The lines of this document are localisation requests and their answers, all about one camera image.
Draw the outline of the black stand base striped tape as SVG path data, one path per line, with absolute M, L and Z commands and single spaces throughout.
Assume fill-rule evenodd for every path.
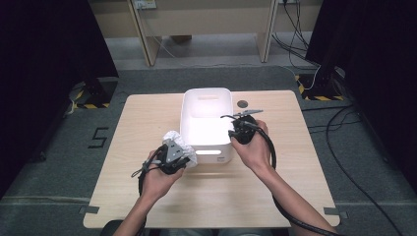
M 107 108 L 117 85 L 118 82 L 115 80 L 101 81 L 99 79 L 84 84 L 74 99 L 76 107 L 83 109 Z
M 295 81 L 303 99 L 306 100 L 342 100 L 340 89 L 332 79 L 317 79 L 314 74 L 299 74 Z

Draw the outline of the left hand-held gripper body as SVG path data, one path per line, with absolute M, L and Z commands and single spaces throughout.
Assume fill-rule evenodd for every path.
M 188 154 L 174 141 L 168 140 L 161 146 L 158 154 L 159 168 L 165 174 L 175 174 L 181 168 L 185 168 L 190 161 Z

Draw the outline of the beige wooden desk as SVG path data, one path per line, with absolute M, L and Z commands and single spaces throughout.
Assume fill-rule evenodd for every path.
M 255 37 L 260 61 L 266 63 L 272 35 L 314 29 L 324 0 L 155 0 L 156 8 L 138 10 L 134 0 L 88 0 L 102 34 L 134 37 L 145 63 L 153 66 L 165 36 L 242 34 Z

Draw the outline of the black curtain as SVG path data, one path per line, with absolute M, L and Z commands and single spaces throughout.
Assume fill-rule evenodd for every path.
M 0 0 L 0 199 L 73 86 L 117 75 L 89 0 Z
M 307 58 L 345 82 L 417 193 L 417 0 L 323 0 Z

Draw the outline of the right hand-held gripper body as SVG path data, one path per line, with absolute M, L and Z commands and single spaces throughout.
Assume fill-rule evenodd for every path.
M 248 144 L 256 133 L 261 133 L 263 131 L 253 117 L 253 114 L 256 113 L 260 113 L 260 110 L 245 110 L 232 116 L 232 131 L 239 133 L 237 137 L 233 138 L 235 138 L 239 144 Z

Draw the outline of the black chair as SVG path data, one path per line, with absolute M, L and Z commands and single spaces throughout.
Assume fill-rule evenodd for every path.
M 111 220 L 104 225 L 99 236 L 126 236 L 127 234 L 123 220 Z

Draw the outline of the white wall socket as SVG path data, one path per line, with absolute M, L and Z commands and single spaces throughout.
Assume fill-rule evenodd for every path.
M 134 4 L 138 10 L 148 10 L 156 8 L 155 0 L 134 0 Z

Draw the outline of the person's left hand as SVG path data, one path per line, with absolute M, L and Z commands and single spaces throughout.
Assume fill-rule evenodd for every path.
M 143 183 L 141 198 L 148 202 L 157 202 L 168 193 L 183 173 L 184 169 L 180 169 L 174 174 L 165 174 L 156 164 L 152 163 Z

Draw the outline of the person's right hand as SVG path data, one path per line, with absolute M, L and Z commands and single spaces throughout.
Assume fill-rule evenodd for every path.
M 242 162 L 256 175 L 272 170 L 269 163 L 270 151 L 268 143 L 259 132 L 246 145 L 240 144 L 235 138 L 231 139 L 231 144 Z

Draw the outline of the white plastic bin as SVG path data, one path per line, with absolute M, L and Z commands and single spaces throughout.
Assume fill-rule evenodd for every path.
M 223 164 L 232 159 L 228 131 L 233 113 L 232 94 L 227 88 L 192 88 L 183 96 L 180 135 L 191 146 L 199 164 Z

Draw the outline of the white cloth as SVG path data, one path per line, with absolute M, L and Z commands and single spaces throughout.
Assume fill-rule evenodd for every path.
M 188 168 L 193 168 L 198 165 L 195 150 L 183 140 L 177 131 L 168 131 L 162 139 L 165 144 L 168 144 L 170 141 L 172 141 L 182 150 L 184 150 L 185 156 L 190 158 L 190 161 L 186 164 Z

